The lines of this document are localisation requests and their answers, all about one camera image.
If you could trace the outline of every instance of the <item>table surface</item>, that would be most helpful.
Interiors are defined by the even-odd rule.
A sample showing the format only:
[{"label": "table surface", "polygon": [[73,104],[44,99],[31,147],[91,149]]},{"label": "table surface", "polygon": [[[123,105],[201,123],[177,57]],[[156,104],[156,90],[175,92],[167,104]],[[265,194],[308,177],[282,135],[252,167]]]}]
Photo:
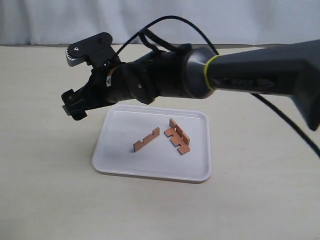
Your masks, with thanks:
[{"label": "table surface", "polygon": [[[130,45],[121,59],[146,52]],[[208,181],[110,176],[91,163],[108,108],[81,121],[62,109],[61,94],[83,86],[89,75],[86,64],[67,65],[62,47],[0,47],[1,240],[320,237],[320,161],[250,94],[217,91],[204,100],[160,97],[151,104],[209,116]],[[290,99],[268,99],[320,144]]]}]

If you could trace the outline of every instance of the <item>white tray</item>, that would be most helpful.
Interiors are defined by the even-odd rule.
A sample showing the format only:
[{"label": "white tray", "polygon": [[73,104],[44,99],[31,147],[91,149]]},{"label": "white tray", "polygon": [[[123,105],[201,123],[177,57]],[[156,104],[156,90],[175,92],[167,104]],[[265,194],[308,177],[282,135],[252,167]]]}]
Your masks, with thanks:
[{"label": "white tray", "polygon": [[[164,134],[170,118],[190,137],[184,155]],[[160,136],[134,152],[133,143],[156,127]],[[106,115],[92,164],[107,174],[203,182],[212,173],[208,118],[199,111],[117,104]]]}]

